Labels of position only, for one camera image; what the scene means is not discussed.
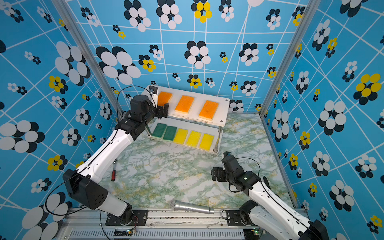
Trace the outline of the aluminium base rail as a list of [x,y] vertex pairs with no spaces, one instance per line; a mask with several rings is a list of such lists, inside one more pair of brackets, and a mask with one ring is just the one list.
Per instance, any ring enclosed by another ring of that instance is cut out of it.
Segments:
[[58,240],[317,240],[314,224],[302,209],[296,217],[277,221],[261,207],[248,214],[216,209],[213,215],[166,209],[138,209],[127,225],[101,212],[74,214]]

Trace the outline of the aluminium frame post right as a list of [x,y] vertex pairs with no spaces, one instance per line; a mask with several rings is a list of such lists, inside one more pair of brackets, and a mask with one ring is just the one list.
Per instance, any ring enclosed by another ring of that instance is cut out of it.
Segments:
[[282,59],[282,62],[278,68],[277,76],[272,81],[270,89],[266,95],[264,102],[263,102],[262,109],[259,112],[261,117],[268,110],[268,107],[274,98],[275,91],[276,91],[277,87],[279,86],[279,84],[281,83],[281,81],[283,80],[284,74],[286,73],[291,61],[293,60],[294,53],[296,52],[297,47],[301,43],[301,40],[303,39],[303,37],[304,37],[304,35],[305,35],[305,33],[306,33],[310,23],[311,23],[316,11],[317,11],[317,8],[318,8],[320,3],[321,3],[321,0],[309,1],[308,5],[305,9],[303,20],[301,20],[301,23],[299,24],[299,26],[297,27],[297,29],[295,31],[295,34],[293,35],[293,38],[292,38],[292,40],[291,40],[291,42],[287,48],[287,51],[286,51],[286,53]]

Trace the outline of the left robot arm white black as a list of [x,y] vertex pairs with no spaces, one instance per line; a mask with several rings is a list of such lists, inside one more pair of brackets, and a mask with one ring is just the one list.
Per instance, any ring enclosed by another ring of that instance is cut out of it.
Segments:
[[169,103],[154,106],[147,95],[131,100],[131,110],[117,124],[112,135],[86,162],[75,171],[67,170],[64,183],[69,196],[91,210],[100,210],[129,223],[132,206],[120,200],[99,183],[122,151],[148,128],[154,118],[168,116]]

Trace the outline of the green sponge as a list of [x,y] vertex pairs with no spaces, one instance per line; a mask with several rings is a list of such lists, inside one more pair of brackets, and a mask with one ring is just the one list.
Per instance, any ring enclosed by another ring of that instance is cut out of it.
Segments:
[[177,127],[167,126],[166,131],[163,135],[163,140],[165,141],[173,141],[177,132]]
[[166,124],[157,123],[157,125],[156,125],[156,127],[152,133],[152,137],[162,139],[164,136],[164,133],[167,129],[167,126],[168,125],[166,125]]

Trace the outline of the orange sponge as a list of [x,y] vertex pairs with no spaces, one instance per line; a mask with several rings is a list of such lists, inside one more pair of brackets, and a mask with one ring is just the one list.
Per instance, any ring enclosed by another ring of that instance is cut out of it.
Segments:
[[195,101],[194,97],[183,95],[180,101],[178,102],[178,105],[175,108],[175,112],[187,115],[194,101]]
[[169,103],[172,96],[172,93],[160,92],[158,95],[158,106],[163,107],[165,104]]
[[206,101],[199,113],[199,118],[212,121],[218,107],[219,107],[219,103],[216,103],[213,101]]

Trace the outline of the aluminium frame post left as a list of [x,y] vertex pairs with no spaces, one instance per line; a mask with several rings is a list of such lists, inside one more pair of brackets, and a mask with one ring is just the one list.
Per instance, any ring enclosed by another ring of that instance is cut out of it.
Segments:
[[117,116],[121,117],[123,113],[123,109],[120,104],[117,102],[117,95],[114,94],[111,90],[111,86],[109,85],[106,77],[104,76],[102,70],[100,69],[98,62],[93,56],[93,52],[91,51],[89,45],[86,42],[85,35],[80,30],[80,27],[75,21],[73,14],[70,13],[70,8],[66,4],[65,1],[52,1],[59,15],[63,18],[65,24],[69,28],[69,32],[73,39],[75,40],[77,46],[81,50],[84,55],[86,61],[89,63],[89,67],[91,71],[95,74],[96,80],[99,82],[112,106],[115,108],[117,112]]

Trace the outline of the aluminium frame post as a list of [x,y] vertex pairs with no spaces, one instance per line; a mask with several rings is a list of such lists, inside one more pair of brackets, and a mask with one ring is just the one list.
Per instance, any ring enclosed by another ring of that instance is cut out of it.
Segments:
[[261,117],[268,110],[268,107],[274,98],[275,91],[276,91],[277,87],[279,86],[279,84],[281,83],[281,81],[283,80],[284,74],[286,73],[291,61],[293,60],[294,53],[296,52],[297,47],[301,43],[301,40],[303,39],[303,37],[304,37],[304,35],[305,35],[305,33],[306,33],[310,23],[311,23],[316,11],[317,11],[317,8],[318,8],[320,3],[321,3],[321,0],[309,1],[308,5],[305,9],[303,20],[301,20],[301,23],[299,24],[299,26],[297,27],[297,29],[295,31],[295,34],[293,35],[293,38],[292,38],[292,40],[291,40],[291,42],[287,48],[287,51],[286,51],[286,53],[282,59],[282,62],[278,68],[277,76],[272,81],[270,89],[266,95],[264,102],[263,102],[262,109],[259,112]]
[[73,14],[70,13],[70,8],[66,4],[65,1],[52,1],[59,15],[63,18],[65,24],[69,28],[69,32],[73,39],[75,40],[77,46],[81,50],[84,55],[86,61],[89,63],[89,67],[91,71],[95,74],[96,80],[99,82],[112,106],[115,108],[117,112],[117,116],[121,117],[123,113],[123,109],[120,104],[117,102],[117,95],[114,94],[111,90],[111,86],[109,85],[106,77],[104,76],[102,70],[100,69],[98,62],[93,56],[93,52],[91,51],[89,45],[86,42],[85,35],[80,30],[80,27],[75,21]]

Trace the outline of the yellow sponge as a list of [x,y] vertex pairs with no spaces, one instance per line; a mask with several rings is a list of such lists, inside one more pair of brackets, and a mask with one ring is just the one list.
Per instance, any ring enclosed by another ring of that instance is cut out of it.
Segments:
[[199,145],[199,148],[201,150],[204,150],[204,151],[210,151],[211,149],[211,146],[212,146],[212,143],[213,143],[213,140],[214,140],[214,136],[213,135],[209,135],[209,134],[204,134],[203,135],[203,138],[201,140],[201,143]]
[[199,140],[201,138],[201,135],[202,135],[202,133],[200,133],[200,132],[191,131],[190,135],[187,139],[186,145],[188,147],[196,148],[198,143],[199,143]]
[[183,145],[188,136],[189,131],[185,129],[178,129],[174,137],[173,143]]

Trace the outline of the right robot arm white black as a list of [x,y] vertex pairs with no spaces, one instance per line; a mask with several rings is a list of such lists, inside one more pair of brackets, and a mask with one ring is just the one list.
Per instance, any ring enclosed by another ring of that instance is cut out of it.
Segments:
[[325,225],[291,208],[270,189],[267,178],[245,171],[238,158],[224,152],[222,168],[211,170],[213,181],[229,183],[232,193],[244,193],[249,200],[240,208],[245,225],[256,225],[278,240],[328,240]]

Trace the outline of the white two-tier shelf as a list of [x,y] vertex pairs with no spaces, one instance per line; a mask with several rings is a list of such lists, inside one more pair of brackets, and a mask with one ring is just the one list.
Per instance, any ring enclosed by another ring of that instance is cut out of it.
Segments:
[[[190,132],[196,131],[196,132],[202,133],[202,135],[197,147],[194,149],[201,150],[199,148],[199,145],[201,143],[203,135],[209,134],[214,136],[214,140],[213,140],[210,151],[209,152],[206,151],[206,152],[214,155],[218,154],[220,149],[220,144],[223,138],[223,127],[226,125],[226,121],[227,121],[230,100],[228,98],[222,98],[222,97],[217,97],[212,95],[205,95],[205,94],[182,91],[182,90],[171,89],[171,88],[160,87],[160,86],[156,86],[156,87],[158,87],[158,94],[153,95],[155,101],[158,100],[158,95],[160,92],[172,93],[173,96],[169,101],[170,106],[169,106],[168,117],[162,118],[162,119],[155,118],[153,120],[153,123],[149,127],[150,133],[148,134],[148,137],[165,142],[163,138],[158,139],[158,138],[152,137],[152,133],[157,123],[162,123],[168,126],[177,127],[178,129],[180,128],[180,129],[188,130],[189,131],[188,136],[185,140],[185,143],[183,144],[183,146],[188,147],[186,143],[190,135]],[[175,108],[178,105],[178,102],[180,101],[183,95],[191,96],[195,98],[195,101],[192,104],[192,107],[187,115],[175,112]],[[206,101],[213,101],[213,102],[219,103],[219,107],[212,121],[199,118],[199,113]]]

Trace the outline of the silver microphone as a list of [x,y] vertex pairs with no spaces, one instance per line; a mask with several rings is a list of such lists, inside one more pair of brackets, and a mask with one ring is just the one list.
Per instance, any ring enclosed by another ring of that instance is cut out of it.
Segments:
[[181,202],[179,200],[171,200],[170,209],[173,211],[195,212],[207,215],[212,215],[215,213],[215,210],[213,208]]

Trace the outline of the red handled ratchet wrench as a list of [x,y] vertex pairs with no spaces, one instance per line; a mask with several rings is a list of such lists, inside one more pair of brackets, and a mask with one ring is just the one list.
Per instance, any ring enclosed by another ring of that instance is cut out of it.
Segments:
[[114,182],[116,180],[116,166],[117,166],[117,159],[113,162],[113,171],[111,176],[111,181]]

